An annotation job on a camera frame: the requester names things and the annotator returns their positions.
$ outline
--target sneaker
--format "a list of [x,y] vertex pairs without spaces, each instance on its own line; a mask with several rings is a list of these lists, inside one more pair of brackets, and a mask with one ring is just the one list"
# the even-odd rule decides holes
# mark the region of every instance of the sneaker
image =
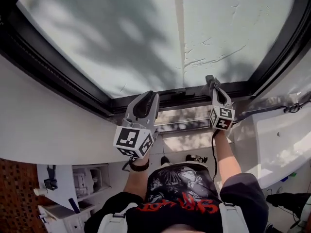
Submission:
[[196,162],[199,162],[199,163],[206,163],[207,157],[202,158],[201,156],[196,155],[196,154],[195,155],[188,154],[186,156],[186,161],[196,161]]
[[163,165],[164,163],[170,163],[169,158],[167,158],[166,156],[163,156],[163,157],[161,158],[161,165]]

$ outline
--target window frame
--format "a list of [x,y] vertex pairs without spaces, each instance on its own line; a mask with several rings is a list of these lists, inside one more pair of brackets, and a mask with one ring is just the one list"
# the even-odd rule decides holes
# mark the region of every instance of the window frame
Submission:
[[[62,97],[112,121],[124,114],[127,105],[137,97],[112,99],[105,94],[54,49],[16,5],[0,16],[0,54]],[[285,70],[294,68],[310,49],[310,39],[311,0],[294,0],[278,38],[250,79],[223,83],[221,88],[233,101],[253,100]],[[202,87],[158,92],[160,111],[210,105],[211,99],[202,94]]]

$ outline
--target person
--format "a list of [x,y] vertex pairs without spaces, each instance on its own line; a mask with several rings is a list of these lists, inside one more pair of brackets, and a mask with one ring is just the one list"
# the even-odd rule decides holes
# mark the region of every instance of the person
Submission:
[[[223,232],[222,202],[241,208],[250,233],[264,232],[268,206],[257,179],[241,172],[224,131],[216,134],[215,145],[223,184],[220,198],[205,165],[194,161],[172,165],[164,157],[161,162],[165,163],[149,177],[147,170],[130,170],[123,192],[108,199],[88,219],[85,233],[99,232],[105,215],[119,213],[130,203],[138,206],[125,213],[128,233]],[[135,160],[134,165],[147,163],[149,154]]]

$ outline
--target white strap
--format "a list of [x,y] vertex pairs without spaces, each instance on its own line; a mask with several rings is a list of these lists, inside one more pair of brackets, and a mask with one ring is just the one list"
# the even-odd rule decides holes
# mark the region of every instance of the white strap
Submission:
[[101,221],[98,233],[127,233],[127,222],[125,212],[133,207],[137,207],[135,203],[130,203],[123,211],[115,214],[107,214]]
[[219,209],[222,215],[223,233],[249,233],[239,206],[221,203]]

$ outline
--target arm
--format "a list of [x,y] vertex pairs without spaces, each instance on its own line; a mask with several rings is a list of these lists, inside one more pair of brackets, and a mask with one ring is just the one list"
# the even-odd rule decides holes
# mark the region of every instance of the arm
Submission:
[[219,172],[222,178],[222,184],[224,184],[228,178],[241,173],[242,171],[237,159],[232,153],[231,147],[223,130],[220,130],[220,132],[215,136],[215,144]]
[[[147,163],[149,159],[149,152],[144,156],[143,159],[135,160],[134,164],[136,166],[143,166]],[[142,172],[135,172],[130,170],[124,192],[136,194],[145,200],[147,192],[147,180],[148,180],[148,170]]]

